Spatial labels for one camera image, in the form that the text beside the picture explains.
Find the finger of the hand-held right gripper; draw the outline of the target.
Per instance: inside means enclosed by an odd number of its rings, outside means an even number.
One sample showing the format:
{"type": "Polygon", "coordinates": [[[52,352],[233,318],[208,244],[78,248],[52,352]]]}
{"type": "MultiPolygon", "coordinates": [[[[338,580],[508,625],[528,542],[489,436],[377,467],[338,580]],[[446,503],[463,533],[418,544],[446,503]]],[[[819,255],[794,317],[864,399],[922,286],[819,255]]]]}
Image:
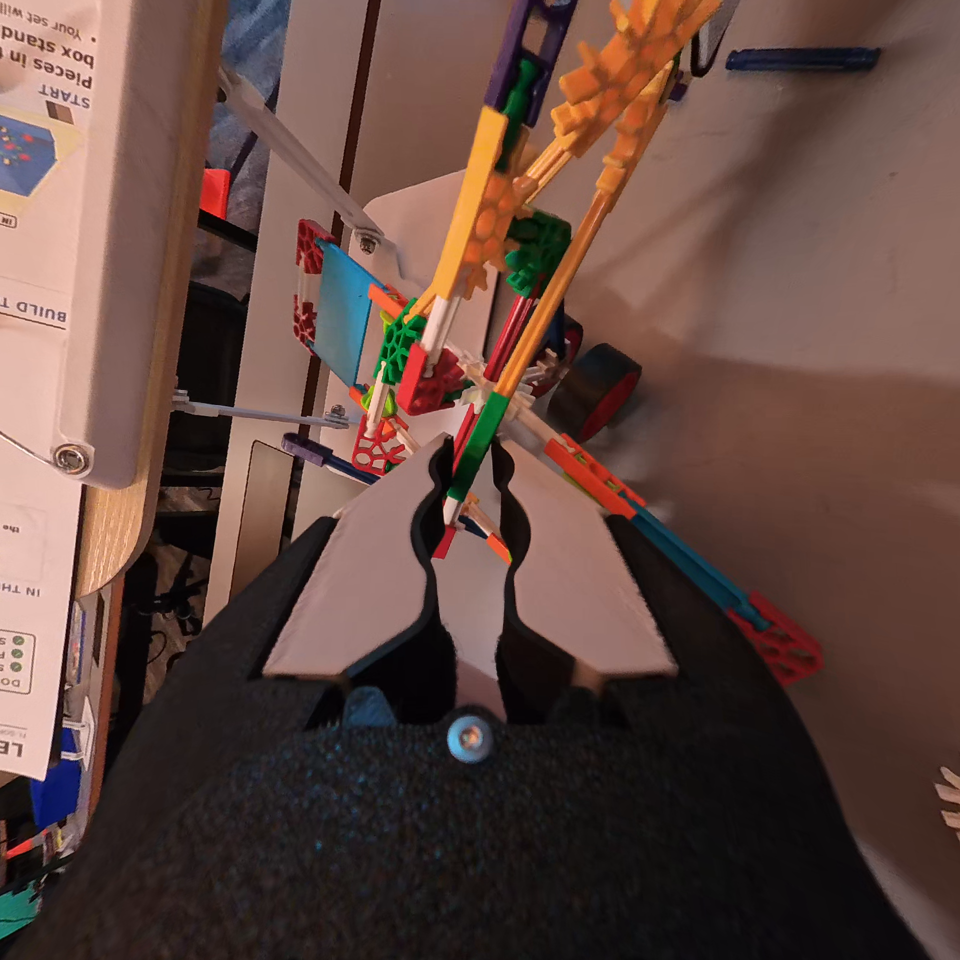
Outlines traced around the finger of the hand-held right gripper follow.
{"type": "Polygon", "coordinates": [[[739,4],[740,1],[738,0],[722,1],[713,17],[692,37],[690,44],[691,77],[703,78],[713,68],[721,42],[739,4]]]}

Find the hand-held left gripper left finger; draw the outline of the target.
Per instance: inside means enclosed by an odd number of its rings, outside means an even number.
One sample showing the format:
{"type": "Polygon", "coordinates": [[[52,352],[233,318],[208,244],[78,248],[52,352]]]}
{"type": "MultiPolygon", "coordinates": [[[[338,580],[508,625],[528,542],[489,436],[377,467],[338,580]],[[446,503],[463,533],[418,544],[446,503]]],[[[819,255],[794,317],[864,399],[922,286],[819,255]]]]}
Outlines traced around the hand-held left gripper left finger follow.
{"type": "Polygon", "coordinates": [[[342,508],[265,676],[354,677],[439,619],[433,555],[452,453],[438,434],[342,508]]]}

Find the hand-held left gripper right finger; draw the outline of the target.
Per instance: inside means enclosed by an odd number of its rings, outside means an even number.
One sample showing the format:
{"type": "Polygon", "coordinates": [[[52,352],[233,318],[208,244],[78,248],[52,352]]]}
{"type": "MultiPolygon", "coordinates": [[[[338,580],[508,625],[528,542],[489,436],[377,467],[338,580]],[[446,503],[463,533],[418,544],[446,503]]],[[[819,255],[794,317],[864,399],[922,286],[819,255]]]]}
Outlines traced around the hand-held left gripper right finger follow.
{"type": "Polygon", "coordinates": [[[600,507],[513,440],[490,451],[510,553],[499,647],[528,683],[674,677],[600,507]]]}

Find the yellow rod with connector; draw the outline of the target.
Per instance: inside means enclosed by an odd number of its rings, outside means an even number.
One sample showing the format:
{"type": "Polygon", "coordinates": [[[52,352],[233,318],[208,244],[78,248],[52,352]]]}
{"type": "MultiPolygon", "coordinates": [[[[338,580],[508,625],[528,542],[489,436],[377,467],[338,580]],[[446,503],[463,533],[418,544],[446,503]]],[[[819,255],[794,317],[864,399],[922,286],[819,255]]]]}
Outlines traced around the yellow rod with connector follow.
{"type": "Polygon", "coordinates": [[[610,2],[613,36],[601,49],[579,44],[581,64],[558,81],[564,100],[551,111],[554,139],[526,172],[534,193],[582,158],[609,127],[615,126],[616,138],[603,158],[589,209],[498,377],[498,400],[490,398],[487,406],[507,409],[596,234],[666,115],[675,58],[719,6],[719,1],[636,1],[629,7],[610,2]]]}
{"type": "Polygon", "coordinates": [[[678,18],[680,9],[666,2],[638,2],[630,10],[613,3],[610,11],[614,35],[600,50],[579,43],[581,64],[558,81],[564,100],[551,112],[554,138],[520,174],[513,174],[513,153],[506,147],[507,114],[483,107],[438,268],[427,290],[406,309],[406,323],[419,316],[439,321],[455,298],[469,299],[475,289],[485,289],[488,264],[505,271],[507,256],[520,248],[519,241],[508,238],[512,222],[528,221],[530,201],[616,126],[593,203],[568,250],[571,266],[560,267],[560,280],[551,280],[545,292],[565,293],[666,114],[674,61],[691,37],[678,18]]]}

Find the colourful construction toy model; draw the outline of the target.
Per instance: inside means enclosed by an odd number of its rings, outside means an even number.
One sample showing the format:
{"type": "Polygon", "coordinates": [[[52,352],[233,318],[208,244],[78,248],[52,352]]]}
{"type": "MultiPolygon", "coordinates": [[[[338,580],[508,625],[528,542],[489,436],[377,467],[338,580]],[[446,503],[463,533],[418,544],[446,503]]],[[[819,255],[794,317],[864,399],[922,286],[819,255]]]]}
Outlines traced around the colourful construction toy model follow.
{"type": "Polygon", "coordinates": [[[690,47],[736,2],[610,2],[614,34],[579,45],[558,80],[554,137],[530,162],[527,140],[576,2],[515,2],[490,75],[460,192],[431,282],[405,297],[299,221],[294,336],[348,387],[360,418],[348,465],[381,482],[414,455],[406,420],[466,412],[442,499],[441,557],[472,522],[510,564],[505,621],[538,636],[561,669],[663,673],[666,647],[642,595],[620,586],[606,546],[618,517],[731,621],[787,686],[819,672],[819,643],[762,595],[719,573],[583,448],[641,375],[599,344],[568,342],[565,296],[667,112],[690,47]]]}

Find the dark blue rod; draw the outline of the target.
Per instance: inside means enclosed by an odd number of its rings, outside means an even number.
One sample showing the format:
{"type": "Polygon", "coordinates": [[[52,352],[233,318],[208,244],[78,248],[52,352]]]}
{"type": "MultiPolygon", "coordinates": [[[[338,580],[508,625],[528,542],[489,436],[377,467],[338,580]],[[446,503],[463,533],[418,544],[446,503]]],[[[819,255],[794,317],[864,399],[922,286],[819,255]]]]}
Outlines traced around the dark blue rod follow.
{"type": "Polygon", "coordinates": [[[730,51],[725,68],[737,73],[851,74],[873,70],[882,47],[768,47],[730,51]]]}

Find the wooden stand board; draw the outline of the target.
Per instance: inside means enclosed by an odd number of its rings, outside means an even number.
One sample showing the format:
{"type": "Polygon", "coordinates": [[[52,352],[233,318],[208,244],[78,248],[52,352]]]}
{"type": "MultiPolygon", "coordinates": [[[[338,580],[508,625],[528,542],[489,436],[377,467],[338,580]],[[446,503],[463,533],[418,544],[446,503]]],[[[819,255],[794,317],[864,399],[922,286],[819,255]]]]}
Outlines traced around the wooden stand board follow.
{"type": "Polygon", "coordinates": [[[121,488],[81,479],[82,509],[72,594],[98,592],[142,552],[157,509],[164,448],[176,380],[191,258],[200,214],[201,183],[217,90],[228,2],[192,2],[167,221],[158,315],[153,335],[143,433],[132,482],[121,488]]]}

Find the white instruction sheet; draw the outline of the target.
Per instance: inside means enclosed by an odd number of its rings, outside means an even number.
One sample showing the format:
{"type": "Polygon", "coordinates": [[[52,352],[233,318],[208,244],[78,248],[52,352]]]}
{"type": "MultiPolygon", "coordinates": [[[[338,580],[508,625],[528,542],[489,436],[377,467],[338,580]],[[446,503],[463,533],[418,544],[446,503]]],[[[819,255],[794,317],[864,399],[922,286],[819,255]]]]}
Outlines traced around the white instruction sheet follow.
{"type": "Polygon", "coordinates": [[[1,4],[1,760],[56,745],[82,487],[53,465],[101,2],[1,4]]]}

